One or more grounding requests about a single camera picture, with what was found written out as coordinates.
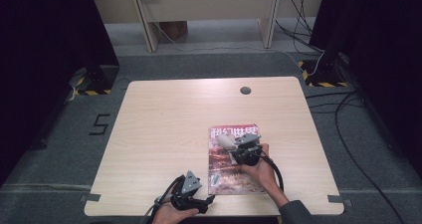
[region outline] hand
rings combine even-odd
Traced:
[[[269,155],[270,158],[270,146],[266,143],[262,143],[263,153],[261,155]],[[267,191],[277,207],[281,207],[289,202],[283,190],[279,187],[276,181],[276,175],[274,174],[273,167],[267,163],[264,159],[260,158],[257,165],[248,166],[242,165],[241,170],[250,175],[252,178],[258,181],[262,187]]]
[[[166,202],[162,204],[157,213],[155,213],[152,224],[177,224],[183,219],[195,216],[198,213],[199,210],[196,208],[184,211],[176,210],[171,202]]]

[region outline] person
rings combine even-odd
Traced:
[[[269,155],[269,146],[261,144],[264,153]],[[282,215],[283,224],[313,224],[315,223],[310,211],[299,201],[290,201],[284,191],[279,187],[274,174],[274,169],[260,158],[255,166],[242,165],[241,170],[256,179],[273,199]],[[170,202],[162,204],[155,214],[152,224],[177,224],[183,219],[198,214],[198,209],[184,211],[176,210]]]

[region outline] light wood tabletop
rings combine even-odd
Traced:
[[[243,95],[240,89],[251,89]],[[130,83],[91,194],[89,216],[141,216],[168,185],[191,170],[208,196],[208,128],[255,123],[280,168],[286,195],[311,214],[340,214],[338,190],[296,78]],[[217,195],[206,216],[280,215],[267,194]]]

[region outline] black sleeve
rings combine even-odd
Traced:
[[[280,209],[283,224],[315,224],[313,216],[301,201],[291,201]]]

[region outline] magazine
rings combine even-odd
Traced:
[[[255,124],[216,125],[209,128],[208,193],[213,194],[257,194],[264,188],[246,173],[240,165],[233,164],[229,153],[220,146],[217,137],[221,134],[241,137],[246,133],[258,134]]]

